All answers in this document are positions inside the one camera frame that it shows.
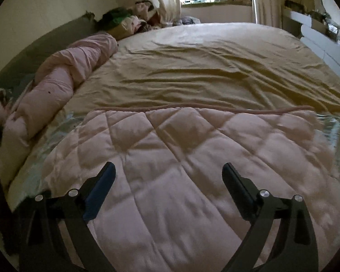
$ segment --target gray headboard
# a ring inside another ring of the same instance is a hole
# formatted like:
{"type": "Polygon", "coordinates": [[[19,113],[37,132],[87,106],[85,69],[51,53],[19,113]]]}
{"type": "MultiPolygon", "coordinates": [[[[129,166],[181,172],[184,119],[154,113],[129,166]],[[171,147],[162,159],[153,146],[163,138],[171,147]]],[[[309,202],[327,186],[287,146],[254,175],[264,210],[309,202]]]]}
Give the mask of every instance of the gray headboard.
{"type": "Polygon", "coordinates": [[[15,56],[0,71],[0,88],[12,89],[29,82],[37,68],[56,51],[96,32],[94,14],[87,12],[40,37],[15,56]]]}

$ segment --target pink comforter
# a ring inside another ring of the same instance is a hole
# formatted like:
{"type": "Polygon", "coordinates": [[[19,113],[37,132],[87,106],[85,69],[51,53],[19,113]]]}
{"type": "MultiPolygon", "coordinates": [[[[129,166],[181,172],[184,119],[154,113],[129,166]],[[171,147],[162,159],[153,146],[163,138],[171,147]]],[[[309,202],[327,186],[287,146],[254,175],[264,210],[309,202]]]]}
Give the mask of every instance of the pink comforter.
{"type": "Polygon", "coordinates": [[[104,32],[79,40],[42,63],[32,90],[24,95],[4,127],[0,147],[0,178],[4,187],[25,161],[33,137],[62,109],[92,71],[115,52],[116,40],[104,32]]]}
{"type": "Polygon", "coordinates": [[[249,229],[221,178],[231,162],[258,189],[305,198],[321,268],[340,227],[340,184],[321,129],[313,111],[297,109],[93,111],[45,160],[44,188],[64,195],[111,161],[116,180],[88,226],[116,270],[214,272],[249,229]]]}

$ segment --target bed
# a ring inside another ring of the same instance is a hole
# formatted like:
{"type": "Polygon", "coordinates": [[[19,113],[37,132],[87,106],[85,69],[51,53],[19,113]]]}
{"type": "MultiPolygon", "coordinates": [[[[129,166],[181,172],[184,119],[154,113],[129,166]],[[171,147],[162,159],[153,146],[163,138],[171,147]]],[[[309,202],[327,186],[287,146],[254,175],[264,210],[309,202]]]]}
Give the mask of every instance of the bed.
{"type": "MultiPolygon", "coordinates": [[[[9,206],[15,209],[40,192],[46,158],[89,112],[166,105],[251,110],[309,105],[326,124],[340,170],[340,79],[310,49],[283,30],[255,24],[176,26],[119,42],[118,52],[41,133],[9,187],[9,206]]],[[[340,232],[333,244],[340,246],[340,232]]]]}

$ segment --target bolt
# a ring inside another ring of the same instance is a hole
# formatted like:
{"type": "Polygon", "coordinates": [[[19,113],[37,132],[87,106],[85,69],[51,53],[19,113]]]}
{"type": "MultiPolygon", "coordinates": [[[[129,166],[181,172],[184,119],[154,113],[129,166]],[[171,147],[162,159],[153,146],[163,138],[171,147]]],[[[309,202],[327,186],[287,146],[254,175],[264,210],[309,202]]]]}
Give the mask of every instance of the bolt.
{"type": "Polygon", "coordinates": [[[41,194],[35,197],[35,201],[41,201],[42,199],[43,199],[43,196],[41,194]]]}
{"type": "Polygon", "coordinates": [[[78,190],[77,190],[77,189],[69,190],[68,195],[69,195],[70,197],[75,197],[75,196],[78,195],[78,190]]]}
{"type": "Polygon", "coordinates": [[[260,195],[263,197],[269,197],[269,192],[267,190],[261,190],[260,195]]]}
{"type": "Polygon", "coordinates": [[[304,200],[304,198],[301,196],[301,195],[295,195],[295,200],[298,201],[298,202],[301,202],[304,200]]]}

